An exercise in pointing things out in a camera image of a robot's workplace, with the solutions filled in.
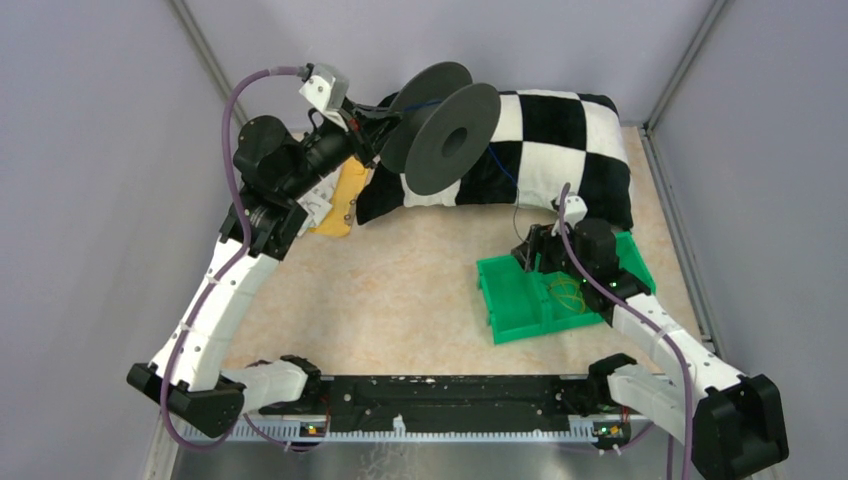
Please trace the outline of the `dark grey filament spool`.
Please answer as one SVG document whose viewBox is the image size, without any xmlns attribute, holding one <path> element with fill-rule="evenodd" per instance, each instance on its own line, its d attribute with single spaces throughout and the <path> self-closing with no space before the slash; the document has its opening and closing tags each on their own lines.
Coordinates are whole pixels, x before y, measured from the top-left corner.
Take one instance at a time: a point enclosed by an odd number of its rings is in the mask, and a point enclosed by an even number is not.
<svg viewBox="0 0 848 480">
<path fill-rule="evenodd" d="M 489 146 L 499 122 L 498 90 L 446 61 L 418 73 L 389 111 L 401 121 L 381 149 L 380 165 L 405 176 L 415 194 L 433 195 L 460 180 Z"/>
</svg>

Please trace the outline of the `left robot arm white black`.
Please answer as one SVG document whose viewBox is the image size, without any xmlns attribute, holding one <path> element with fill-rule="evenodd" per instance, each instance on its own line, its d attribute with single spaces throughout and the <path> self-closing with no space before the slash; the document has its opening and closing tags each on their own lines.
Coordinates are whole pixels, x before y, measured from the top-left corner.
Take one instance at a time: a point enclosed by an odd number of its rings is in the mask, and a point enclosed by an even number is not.
<svg viewBox="0 0 848 480">
<path fill-rule="evenodd" d="M 130 386 L 155 401 L 162 419 L 179 418 L 205 436 L 228 436 L 238 419 L 286 403 L 297 413 L 319 404 L 318 369 L 286 355 L 240 369 L 223 360 L 261 285 L 283 261 L 307 213 L 301 198 L 345 161 L 371 166 L 406 114 L 346 103 L 297 139 L 273 116 L 223 132 L 233 201 L 205 278 L 166 344 L 133 365 Z"/>
</svg>

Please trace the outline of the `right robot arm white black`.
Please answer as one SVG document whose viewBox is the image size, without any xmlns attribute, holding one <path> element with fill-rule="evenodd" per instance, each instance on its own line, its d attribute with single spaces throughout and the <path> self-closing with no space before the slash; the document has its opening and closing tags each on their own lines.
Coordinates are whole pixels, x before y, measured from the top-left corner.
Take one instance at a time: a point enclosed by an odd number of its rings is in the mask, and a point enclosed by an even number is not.
<svg viewBox="0 0 848 480">
<path fill-rule="evenodd" d="M 600 412 L 636 410 L 684 448 L 683 478 L 742 479 L 789 456 L 781 395 L 709 351 L 626 268 L 618 236 L 600 219 L 530 227 L 511 251 L 526 272 L 566 273 L 588 310 L 633 341 L 666 374 L 660 380 L 626 355 L 590 368 L 589 404 Z"/>
</svg>

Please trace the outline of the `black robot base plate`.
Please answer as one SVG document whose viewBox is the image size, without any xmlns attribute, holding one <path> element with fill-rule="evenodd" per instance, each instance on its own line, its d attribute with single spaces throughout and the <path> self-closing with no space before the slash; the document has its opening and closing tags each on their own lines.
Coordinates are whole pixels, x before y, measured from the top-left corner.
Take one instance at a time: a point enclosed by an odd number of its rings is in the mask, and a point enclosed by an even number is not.
<svg viewBox="0 0 848 480">
<path fill-rule="evenodd" d="M 327 419 L 332 433 L 386 432 L 395 419 L 411 433 L 565 432 L 574 417 L 622 417 L 592 381 L 567 375 L 340 375 L 259 412 Z"/>
</svg>

